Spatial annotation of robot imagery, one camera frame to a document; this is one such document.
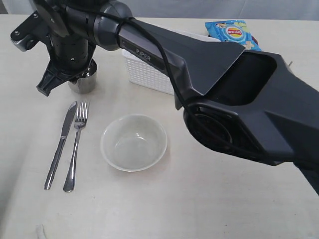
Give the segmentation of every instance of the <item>white table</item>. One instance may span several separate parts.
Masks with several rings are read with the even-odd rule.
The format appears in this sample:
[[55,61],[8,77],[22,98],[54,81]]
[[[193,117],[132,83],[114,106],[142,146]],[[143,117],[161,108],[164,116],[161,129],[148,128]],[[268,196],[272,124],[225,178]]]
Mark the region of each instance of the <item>white table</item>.
[[[319,200],[290,163],[278,167],[204,148],[188,133],[173,97],[129,83],[120,51],[96,50],[98,88],[78,152],[76,189],[64,193],[74,129],[50,191],[43,184],[69,105],[68,85],[50,97],[36,85],[48,63],[44,45],[26,53],[9,34],[26,16],[0,15],[0,203],[3,239],[308,239],[319,238]],[[205,19],[144,19],[207,34]],[[265,51],[293,61],[292,70],[319,90],[319,22],[248,20]],[[138,173],[113,169],[100,137],[120,116],[158,119],[169,137],[164,158]]]

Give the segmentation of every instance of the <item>black cable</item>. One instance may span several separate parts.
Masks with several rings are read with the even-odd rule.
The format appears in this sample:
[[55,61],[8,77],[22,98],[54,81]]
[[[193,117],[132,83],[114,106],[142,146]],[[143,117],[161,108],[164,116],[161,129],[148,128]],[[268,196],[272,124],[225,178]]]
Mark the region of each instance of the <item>black cable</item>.
[[[210,129],[208,129],[201,121],[199,121],[199,119],[195,116],[195,114],[190,110],[189,106],[187,105],[186,101],[184,100],[183,96],[181,95],[178,86],[175,82],[174,79],[174,75],[171,71],[170,65],[169,65],[169,61],[168,58],[166,56],[165,50],[163,49],[162,45],[159,43],[159,41],[152,36],[148,31],[146,31],[143,27],[141,27],[140,25],[138,25],[137,23],[131,21],[134,18],[121,18],[121,17],[117,17],[108,13],[104,13],[104,12],[100,12],[100,11],[95,11],[95,10],[89,10],[89,9],[84,9],[78,6],[74,6],[73,4],[67,4],[68,7],[74,9],[74,10],[78,10],[78,11],[83,11],[86,13],[91,13],[91,14],[95,14],[95,15],[100,15],[102,17],[107,17],[111,20],[116,21],[117,23],[119,23],[120,26],[123,26],[124,24],[130,25],[132,27],[134,27],[138,32],[140,32],[147,40],[149,40],[151,43],[153,43],[159,50],[163,61],[164,61],[164,65],[167,71],[167,75],[169,77],[170,83],[172,84],[172,87],[174,89],[174,92],[177,96],[177,98],[179,99],[181,105],[183,106],[183,108],[185,109],[185,111],[189,114],[189,116],[192,118],[192,120],[194,120],[194,122],[200,126],[203,130],[205,130],[209,135],[211,135],[213,138],[221,141],[225,146],[228,146],[230,148],[232,148],[234,151],[236,151],[237,153],[242,153],[243,156],[250,156],[250,157],[256,157],[258,159],[266,159],[269,160],[267,157],[265,157],[263,154],[259,154],[259,153],[254,153],[254,152],[250,152],[247,150],[244,150],[242,148],[239,148],[235,145],[233,145],[232,143],[225,141],[224,139],[222,139],[220,136],[218,136],[217,134],[215,134],[214,132],[212,132]],[[275,157],[272,156],[273,161],[281,161],[281,162],[289,162],[289,161],[293,161],[293,159],[291,157]]]

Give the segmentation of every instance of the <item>white plastic basket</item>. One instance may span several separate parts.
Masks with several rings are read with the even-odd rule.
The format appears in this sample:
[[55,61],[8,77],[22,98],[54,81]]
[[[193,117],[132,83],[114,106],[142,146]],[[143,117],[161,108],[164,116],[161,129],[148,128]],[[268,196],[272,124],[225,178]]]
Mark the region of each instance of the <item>white plastic basket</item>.
[[[179,34],[183,34],[201,41],[220,41],[216,38],[198,35],[190,32],[170,29]],[[153,90],[161,91],[167,94],[174,94],[173,87],[169,78],[156,70],[152,66],[146,64],[130,52],[123,50],[122,55],[125,57],[126,67],[130,75],[130,82],[144,86]]]

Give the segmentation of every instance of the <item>snack bag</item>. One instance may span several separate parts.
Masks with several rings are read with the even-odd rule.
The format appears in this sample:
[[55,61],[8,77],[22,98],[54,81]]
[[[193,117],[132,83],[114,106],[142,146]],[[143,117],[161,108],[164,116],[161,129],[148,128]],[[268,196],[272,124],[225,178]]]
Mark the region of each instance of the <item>snack bag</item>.
[[242,44],[247,50],[261,51],[243,20],[206,22],[209,35],[221,41],[234,41]]

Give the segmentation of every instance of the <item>knife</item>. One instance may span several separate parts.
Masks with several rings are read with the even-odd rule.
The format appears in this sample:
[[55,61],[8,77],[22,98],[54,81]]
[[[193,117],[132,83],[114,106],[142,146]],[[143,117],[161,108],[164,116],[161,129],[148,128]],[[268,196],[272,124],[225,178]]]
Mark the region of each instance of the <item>knife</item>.
[[70,128],[71,128],[71,125],[72,125],[72,122],[74,119],[76,107],[77,107],[77,102],[75,101],[70,106],[68,113],[66,114],[66,117],[64,119],[59,145],[58,145],[58,148],[55,152],[48,176],[47,176],[45,184],[44,184],[45,190],[49,190],[51,188],[52,181],[53,181],[56,169],[57,169],[59,161],[60,161],[61,153],[62,153],[66,138],[68,137],[68,133],[70,131]]

